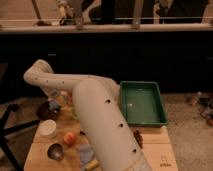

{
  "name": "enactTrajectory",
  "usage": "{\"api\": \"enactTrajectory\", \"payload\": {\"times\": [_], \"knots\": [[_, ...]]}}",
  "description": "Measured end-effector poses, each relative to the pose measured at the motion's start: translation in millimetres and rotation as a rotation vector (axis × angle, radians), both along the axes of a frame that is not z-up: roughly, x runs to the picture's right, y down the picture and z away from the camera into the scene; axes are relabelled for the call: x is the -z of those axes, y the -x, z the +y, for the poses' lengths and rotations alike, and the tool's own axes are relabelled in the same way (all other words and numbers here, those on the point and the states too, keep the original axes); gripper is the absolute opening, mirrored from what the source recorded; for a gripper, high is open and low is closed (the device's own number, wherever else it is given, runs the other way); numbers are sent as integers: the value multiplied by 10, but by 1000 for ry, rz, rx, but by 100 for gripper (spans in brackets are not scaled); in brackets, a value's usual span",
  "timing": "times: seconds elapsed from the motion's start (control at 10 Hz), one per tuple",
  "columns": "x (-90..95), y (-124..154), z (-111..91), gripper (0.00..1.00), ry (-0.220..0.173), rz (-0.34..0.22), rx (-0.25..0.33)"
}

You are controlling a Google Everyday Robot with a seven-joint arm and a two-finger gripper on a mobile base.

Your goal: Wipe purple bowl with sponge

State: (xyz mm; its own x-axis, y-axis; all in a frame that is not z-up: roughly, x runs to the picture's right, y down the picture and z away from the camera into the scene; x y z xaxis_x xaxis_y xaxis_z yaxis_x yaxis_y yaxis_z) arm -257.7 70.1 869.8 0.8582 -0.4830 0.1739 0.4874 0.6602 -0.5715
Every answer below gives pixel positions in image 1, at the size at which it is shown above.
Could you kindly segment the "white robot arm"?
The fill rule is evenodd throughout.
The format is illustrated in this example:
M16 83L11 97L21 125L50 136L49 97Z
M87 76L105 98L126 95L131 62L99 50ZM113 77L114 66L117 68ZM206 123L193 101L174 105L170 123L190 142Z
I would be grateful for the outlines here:
M72 94L74 111L102 171L152 171L117 105L118 85L107 77L56 74L45 60L37 60L24 80L48 93Z

